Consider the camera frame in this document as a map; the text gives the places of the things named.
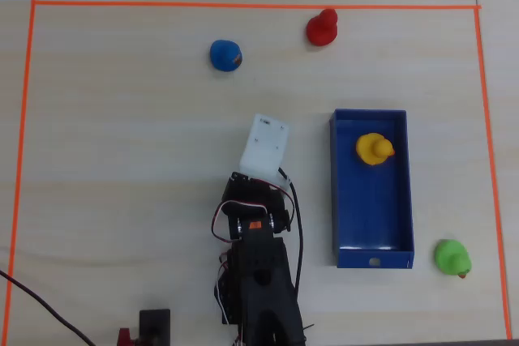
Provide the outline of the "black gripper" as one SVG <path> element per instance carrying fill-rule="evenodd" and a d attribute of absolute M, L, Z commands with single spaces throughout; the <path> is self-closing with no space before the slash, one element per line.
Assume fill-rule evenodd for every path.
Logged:
<path fill-rule="evenodd" d="M 224 203 L 221 210 L 228 218 L 231 237 L 239 237 L 245 221 L 256 214 L 262 216 L 262 211 L 266 211 L 274 233 L 291 230 L 294 200 L 280 186 L 233 172 L 221 201 Z"/>

